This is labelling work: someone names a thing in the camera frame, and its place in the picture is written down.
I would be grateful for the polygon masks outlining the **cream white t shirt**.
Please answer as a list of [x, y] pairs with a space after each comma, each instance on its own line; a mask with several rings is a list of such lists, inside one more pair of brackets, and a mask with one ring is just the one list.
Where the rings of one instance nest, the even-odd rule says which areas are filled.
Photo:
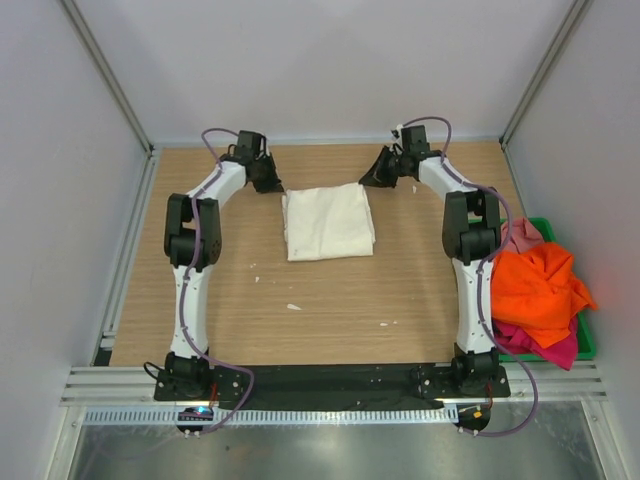
[[375, 228], [362, 185], [288, 190], [281, 203], [288, 261], [367, 257], [374, 253]]

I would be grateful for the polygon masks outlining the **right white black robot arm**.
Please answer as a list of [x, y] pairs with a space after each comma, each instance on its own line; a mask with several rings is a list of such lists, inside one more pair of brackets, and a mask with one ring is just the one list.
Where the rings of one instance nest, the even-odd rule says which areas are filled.
[[423, 125], [401, 124], [392, 135], [394, 143], [381, 149], [359, 183], [394, 188], [399, 178], [411, 177], [443, 200], [441, 239], [456, 278], [459, 319], [454, 356], [439, 381], [458, 395], [487, 395], [499, 375], [490, 283], [502, 246], [500, 196], [459, 173], [446, 148], [432, 149]]

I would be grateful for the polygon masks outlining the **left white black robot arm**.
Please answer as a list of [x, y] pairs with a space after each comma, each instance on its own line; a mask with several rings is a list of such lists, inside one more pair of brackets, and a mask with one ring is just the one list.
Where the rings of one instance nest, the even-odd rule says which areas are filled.
[[214, 127], [201, 139], [214, 157], [213, 171], [189, 192], [167, 200], [163, 249], [173, 269], [176, 306], [170, 350], [156, 375], [159, 401], [200, 400], [213, 392], [206, 309], [209, 280], [222, 252], [222, 208], [248, 184], [261, 194], [283, 191], [264, 134]]

